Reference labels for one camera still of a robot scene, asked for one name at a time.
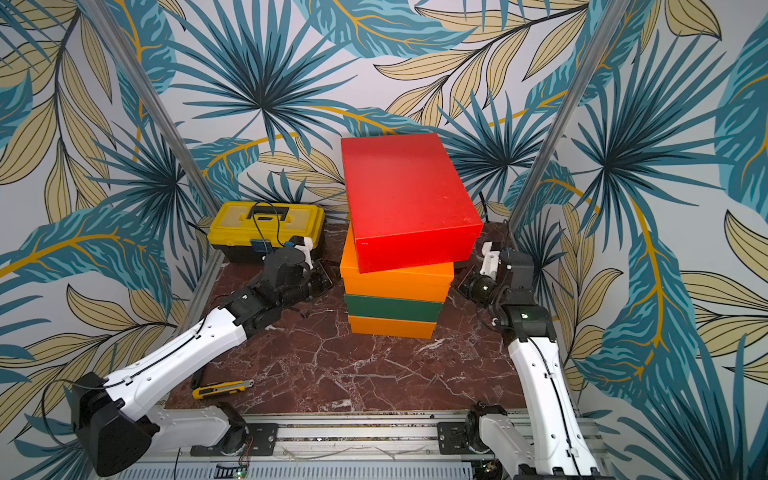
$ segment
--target yellow utility knife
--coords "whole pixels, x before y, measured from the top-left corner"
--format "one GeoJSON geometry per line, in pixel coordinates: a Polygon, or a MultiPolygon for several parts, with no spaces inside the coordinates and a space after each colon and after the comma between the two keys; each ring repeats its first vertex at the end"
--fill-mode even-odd
{"type": "Polygon", "coordinates": [[[232,395],[233,393],[245,392],[245,389],[251,386],[253,386],[253,380],[214,383],[213,385],[201,386],[199,389],[193,390],[192,398],[202,400],[212,396],[232,395]]]}

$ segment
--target stack of boxes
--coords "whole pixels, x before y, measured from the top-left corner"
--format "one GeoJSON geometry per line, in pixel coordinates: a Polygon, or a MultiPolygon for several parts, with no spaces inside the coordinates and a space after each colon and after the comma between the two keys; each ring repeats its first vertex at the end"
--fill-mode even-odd
{"type": "Polygon", "coordinates": [[[436,134],[342,139],[354,333],[428,339],[482,221],[436,134]]]}

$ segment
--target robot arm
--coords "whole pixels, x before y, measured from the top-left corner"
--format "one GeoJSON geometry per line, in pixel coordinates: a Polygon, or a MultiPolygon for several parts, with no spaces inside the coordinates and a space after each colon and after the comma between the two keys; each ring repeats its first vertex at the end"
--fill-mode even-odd
{"type": "Polygon", "coordinates": [[[479,306],[488,306],[493,324],[515,338],[508,351],[515,364],[534,429],[529,445],[499,407],[475,407],[468,417],[469,444],[477,451],[491,449],[515,480],[539,478],[608,478],[599,476],[598,464],[576,422],[565,387],[554,324],[550,313],[535,302],[533,262],[530,256],[484,245],[485,261],[479,273],[471,270],[458,291],[479,306]],[[495,280],[490,263],[511,272],[495,280]]]}
{"type": "Polygon", "coordinates": [[[332,282],[306,252],[284,247],[264,258],[263,272],[197,325],[138,362],[102,379],[93,372],[72,387],[74,433],[100,476],[114,475],[145,452],[219,445],[235,452],[247,428],[231,407],[163,410],[157,401],[219,354],[280,319],[283,309],[324,293],[332,282]]]}

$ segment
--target green box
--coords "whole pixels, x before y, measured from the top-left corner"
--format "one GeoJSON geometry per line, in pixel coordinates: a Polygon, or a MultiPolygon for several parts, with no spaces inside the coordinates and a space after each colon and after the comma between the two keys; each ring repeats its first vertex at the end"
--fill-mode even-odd
{"type": "Polygon", "coordinates": [[[345,295],[344,301],[350,315],[372,318],[436,323],[442,310],[442,303],[439,302],[420,302],[399,298],[345,295]]]}

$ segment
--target tropical leaf wallpaper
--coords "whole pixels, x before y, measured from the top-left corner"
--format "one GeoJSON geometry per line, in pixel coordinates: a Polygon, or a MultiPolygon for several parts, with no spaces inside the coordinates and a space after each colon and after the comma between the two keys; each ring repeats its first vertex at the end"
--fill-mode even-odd
{"type": "Polygon", "coordinates": [[[518,245],[613,475],[768,478],[768,5],[630,2],[619,47],[518,245]]]}
{"type": "MultiPolygon", "coordinates": [[[[340,221],[340,139],[426,132],[506,218],[609,1],[105,0],[211,194],[340,221]]],[[[517,232],[618,478],[766,476],[766,14],[630,0],[517,232]]],[[[187,174],[76,0],[0,2],[11,478],[86,478],[42,389],[183,322],[215,214],[187,174]]]]}

